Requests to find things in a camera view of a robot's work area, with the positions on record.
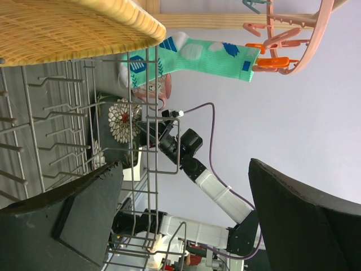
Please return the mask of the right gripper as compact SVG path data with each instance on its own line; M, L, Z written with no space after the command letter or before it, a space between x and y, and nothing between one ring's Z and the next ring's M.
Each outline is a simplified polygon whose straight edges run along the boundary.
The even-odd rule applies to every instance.
M178 136L171 135L171 131L178 127L177 120L146 121L136 123L139 129L139 144L157 148L174 164L181 163L180 143Z

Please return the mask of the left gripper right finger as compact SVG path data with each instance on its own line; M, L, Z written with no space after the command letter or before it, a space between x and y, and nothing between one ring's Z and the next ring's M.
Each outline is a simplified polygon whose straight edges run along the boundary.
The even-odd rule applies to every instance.
M360 204L252 158L248 177L271 270L360 270Z

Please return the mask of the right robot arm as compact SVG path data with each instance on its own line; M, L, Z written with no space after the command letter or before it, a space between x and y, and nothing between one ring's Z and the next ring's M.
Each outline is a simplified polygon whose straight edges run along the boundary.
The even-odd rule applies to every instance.
M186 176L204 192L234 222L233 228L186 220L155 209L146 209L141 215L118 211L112 225L112 232L118 235L138 233L161 234L188 240L211 251L226 250L231 259L246 260L254 256L262 238L255 208L220 181L195 154L202 146L202 138L192 129L181 137L170 135L174 127L171 120L137 123L147 142L179 166Z

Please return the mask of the black floral square plate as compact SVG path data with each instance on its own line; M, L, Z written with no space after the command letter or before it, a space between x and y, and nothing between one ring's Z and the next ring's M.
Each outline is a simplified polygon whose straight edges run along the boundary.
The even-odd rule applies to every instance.
M137 122L142 120L142 106L130 105L127 98L106 92L99 92L96 102L92 109L90 136L93 141L92 168L97 169L114 160L119 160L123 169L136 166L140 148Z

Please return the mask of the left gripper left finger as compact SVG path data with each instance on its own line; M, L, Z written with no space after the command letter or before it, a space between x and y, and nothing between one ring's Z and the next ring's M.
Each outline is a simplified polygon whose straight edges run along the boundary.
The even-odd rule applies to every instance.
M101 270L120 161L1 209L1 270Z

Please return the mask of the yellow woven-pattern plate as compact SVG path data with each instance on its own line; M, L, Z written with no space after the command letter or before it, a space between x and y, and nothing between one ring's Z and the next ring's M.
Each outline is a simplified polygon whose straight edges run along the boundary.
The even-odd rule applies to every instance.
M134 1L1 1L1 67L126 53L165 37Z

